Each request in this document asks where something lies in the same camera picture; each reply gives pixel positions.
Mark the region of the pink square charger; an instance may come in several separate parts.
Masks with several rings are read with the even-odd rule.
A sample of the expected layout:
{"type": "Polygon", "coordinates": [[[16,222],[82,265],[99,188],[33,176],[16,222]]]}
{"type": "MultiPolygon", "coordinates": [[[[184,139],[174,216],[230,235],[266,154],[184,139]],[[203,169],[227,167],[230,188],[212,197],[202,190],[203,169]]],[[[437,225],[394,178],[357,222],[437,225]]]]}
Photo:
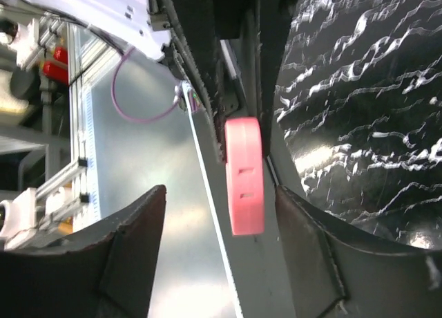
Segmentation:
{"type": "Polygon", "coordinates": [[[261,234],[265,230],[265,192],[260,125],[254,117],[229,119],[224,133],[232,234],[261,234]]]}

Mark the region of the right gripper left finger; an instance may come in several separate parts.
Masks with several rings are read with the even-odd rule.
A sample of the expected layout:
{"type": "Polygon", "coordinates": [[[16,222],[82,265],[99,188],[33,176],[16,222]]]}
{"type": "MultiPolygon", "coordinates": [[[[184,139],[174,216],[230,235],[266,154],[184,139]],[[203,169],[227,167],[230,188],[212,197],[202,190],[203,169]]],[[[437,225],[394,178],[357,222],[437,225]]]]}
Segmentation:
{"type": "Polygon", "coordinates": [[[43,247],[1,252],[2,317],[146,317],[166,211],[157,185],[43,247]]]}

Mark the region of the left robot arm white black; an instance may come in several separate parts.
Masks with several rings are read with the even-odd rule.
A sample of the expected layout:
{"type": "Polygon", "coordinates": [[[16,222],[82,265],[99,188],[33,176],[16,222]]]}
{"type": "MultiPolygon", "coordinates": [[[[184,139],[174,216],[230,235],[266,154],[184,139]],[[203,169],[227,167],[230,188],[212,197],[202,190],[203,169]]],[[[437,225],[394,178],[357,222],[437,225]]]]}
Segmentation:
{"type": "Polygon", "coordinates": [[[156,28],[148,0],[22,0],[88,23],[136,47],[149,59],[164,58],[162,47],[171,34],[156,28]]]}

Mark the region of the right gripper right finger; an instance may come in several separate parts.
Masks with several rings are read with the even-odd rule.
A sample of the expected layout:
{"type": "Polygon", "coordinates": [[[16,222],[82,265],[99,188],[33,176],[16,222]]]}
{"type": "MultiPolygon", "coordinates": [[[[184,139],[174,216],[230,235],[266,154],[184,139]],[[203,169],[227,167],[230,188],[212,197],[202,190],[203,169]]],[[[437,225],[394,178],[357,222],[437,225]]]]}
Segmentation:
{"type": "Polygon", "coordinates": [[[276,187],[297,317],[440,317],[441,251],[385,240],[276,187]]]}

